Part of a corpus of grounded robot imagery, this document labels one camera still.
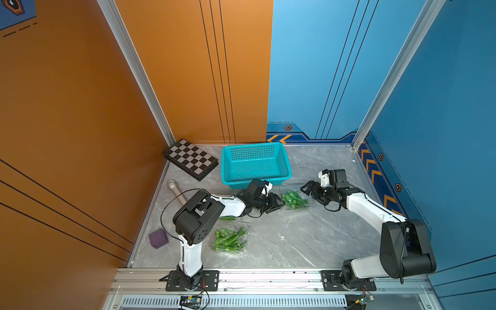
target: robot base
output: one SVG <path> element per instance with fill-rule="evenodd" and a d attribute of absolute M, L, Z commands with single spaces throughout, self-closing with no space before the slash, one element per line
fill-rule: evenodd
<path fill-rule="evenodd" d="M 368 291 L 376 291 L 372 278 L 358 279 L 351 271 L 351 259 L 344 261 L 341 271 L 322 270 L 322 283 L 325 291 L 361 291 L 362 286 Z"/>
<path fill-rule="evenodd" d="M 188 291 L 201 291 L 201 282 L 205 281 L 205 290 L 209 292 L 215 292 L 218 289 L 219 283 L 219 271 L 218 270 L 203 270 L 200 276 L 200 284 L 198 286 L 187 283 L 184 277 L 181 276 L 181 270 L 173 270 L 169 272 L 169 278 L 167 279 L 167 286 L 165 290 L 168 292 L 188 292 Z"/>

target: purple cube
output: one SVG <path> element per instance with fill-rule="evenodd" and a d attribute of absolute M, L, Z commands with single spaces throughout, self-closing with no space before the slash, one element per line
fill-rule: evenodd
<path fill-rule="evenodd" d="M 169 238 L 167 238 L 167 233 L 163 228 L 154 231 L 153 233 L 149 234 L 148 237 L 150 238 L 150 244 L 154 248 L 159 248 L 169 243 Z"/>

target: silver microphone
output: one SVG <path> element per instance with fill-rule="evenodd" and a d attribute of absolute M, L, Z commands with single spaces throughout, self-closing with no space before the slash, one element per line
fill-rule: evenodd
<path fill-rule="evenodd" d="M 178 185 L 174 180 L 168 180 L 167 181 L 167 187 L 171 190 L 171 192 L 174 194 L 174 196 L 178 197 L 178 201 L 181 205 L 185 205 L 187 200 L 186 198 L 181 194 L 181 191 L 179 190 Z"/>

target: clear plastic package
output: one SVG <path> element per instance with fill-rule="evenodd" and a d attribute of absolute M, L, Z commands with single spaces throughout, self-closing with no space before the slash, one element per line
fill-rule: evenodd
<path fill-rule="evenodd" d="M 249 224 L 236 221 L 217 221 L 210 232 L 208 249 L 215 253 L 246 254 Z"/>
<path fill-rule="evenodd" d="M 277 194 L 285 202 L 285 210 L 305 210 L 315 205 L 311 196 L 307 196 L 300 191 L 303 185 L 282 185 L 274 186 L 272 192 Z"/>

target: mounting plate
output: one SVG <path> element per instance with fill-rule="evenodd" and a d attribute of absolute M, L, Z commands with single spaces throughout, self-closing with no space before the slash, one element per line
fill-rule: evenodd
<path fill-rule="evenodd" d="M 219 271 L 218 270 L 203 270 L 201 272 L 201 279 L 205 281 L 205 290 L 209 292 L 217 291 L 219 286 Z M 179 278 L 179 275 L 174 271 L 169 272 L 167 279 L 167 286 L 165 290 L 168 292 L 192 292 L 188 290 Z"/>
<path fill-rule="evenodd" d="M 340 274 L 341 274 L 341 270 L 322 270 L 320 272 L 320 275 L 322 276 L 322 284 L 324 285 L 324 290 L 326 292 L 350 291 L 343 287 L 343 281 L 339 277 Z M 365 279 L 364 285 L 368 291 L 377 290 L 377 287 L 375 286 L 375 282 L 373 281 L 372 278 Z"/>

